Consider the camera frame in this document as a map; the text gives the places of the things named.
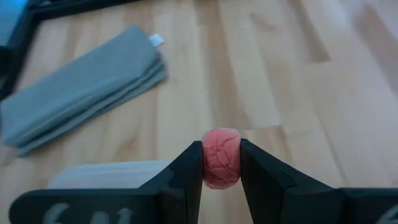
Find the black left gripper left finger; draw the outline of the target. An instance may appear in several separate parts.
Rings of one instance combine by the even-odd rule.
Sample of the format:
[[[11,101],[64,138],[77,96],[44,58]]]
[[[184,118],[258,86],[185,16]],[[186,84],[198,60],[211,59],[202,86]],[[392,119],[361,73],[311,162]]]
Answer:
[[[196,223],[203,146],[193,142],[135,189],[33,190],[9,208],[11,223]]]

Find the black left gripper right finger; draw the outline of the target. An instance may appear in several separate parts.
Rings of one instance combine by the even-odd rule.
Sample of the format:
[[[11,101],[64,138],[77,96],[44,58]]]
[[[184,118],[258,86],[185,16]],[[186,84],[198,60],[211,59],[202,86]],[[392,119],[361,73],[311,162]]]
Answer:
[[[397,189],[333,188],[247,139],[241,182],[254,223],[397,223]]]

